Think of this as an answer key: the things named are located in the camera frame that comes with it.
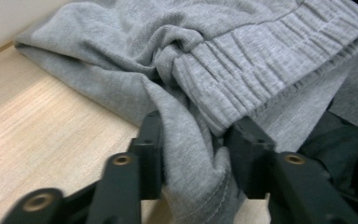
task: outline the dark clothing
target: dark clothing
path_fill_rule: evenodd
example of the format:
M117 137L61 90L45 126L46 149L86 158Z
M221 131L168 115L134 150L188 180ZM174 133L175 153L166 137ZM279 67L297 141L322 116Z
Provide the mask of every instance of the dark clothing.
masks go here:
M337 189L358 196L358 127L326 112L299 153L319 161Z

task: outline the wooden surface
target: wooden surface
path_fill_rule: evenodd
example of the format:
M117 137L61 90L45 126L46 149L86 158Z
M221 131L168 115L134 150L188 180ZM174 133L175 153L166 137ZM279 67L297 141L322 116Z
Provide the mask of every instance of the wooden surface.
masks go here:
M21 56L0 51L0 220L40 188L65 195L97 180L137 128ZM172 223L164 200L143 202L144 223ZM269 223L265 201L247 202L235 223Z

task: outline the gray sweatpants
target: gray sweatpants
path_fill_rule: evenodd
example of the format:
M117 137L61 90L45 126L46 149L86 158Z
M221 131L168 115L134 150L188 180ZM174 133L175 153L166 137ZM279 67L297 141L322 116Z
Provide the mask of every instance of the gray sweatpants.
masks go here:
M178 223L230 223L238 193L213 140L251 116L296 151L358 53L350 0L68 4L15 46L70 87L139 125L158 110L164 192ZM162 81L162 85L153 80Z

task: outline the white wall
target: white wall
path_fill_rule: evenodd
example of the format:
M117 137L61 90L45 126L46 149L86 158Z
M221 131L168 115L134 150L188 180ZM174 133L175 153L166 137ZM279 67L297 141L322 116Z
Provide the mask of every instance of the white wall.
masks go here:
M69 0L0 0L0 47Z

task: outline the seam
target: seam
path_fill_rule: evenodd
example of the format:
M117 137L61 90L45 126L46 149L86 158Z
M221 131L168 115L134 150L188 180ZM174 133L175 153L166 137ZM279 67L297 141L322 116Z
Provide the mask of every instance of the seam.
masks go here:
M226 195L227 195L227 190L228 190L228 181L229 181L229 177L226 180L226 187L225 187L225 191L223 193L222 196L222 201L219 203L219 205L217 206L216 210L212 213L212 215L204 222L204 223L208 223L214 216L216 216L216 214L219 212L220 208L223 205L223 202L226 200Z
M224 177L227 176L227 170L224 170L223 176L224 176ZM177 217L176 219L177 219L177 220L184 219L184 218L189 217L189 216L195 214L196 212L198 212L201 208L203 208L203 207L212 199L212 197L217 193L217 191L220 189L220 187L222 186L222 184L223 184L224 182L225 182L225 178L223 178L223 179L220 181L220 183L219 183L219 185L217 186L217 188L216 188L216 189L213 191L213 193L208 197L208 199L205 201L205 203L203 203L201 206L199 206L199 208L193 210L192 212L190 212L190 213L188 213L188 214L186 214L186 215L184 215L184 216Z

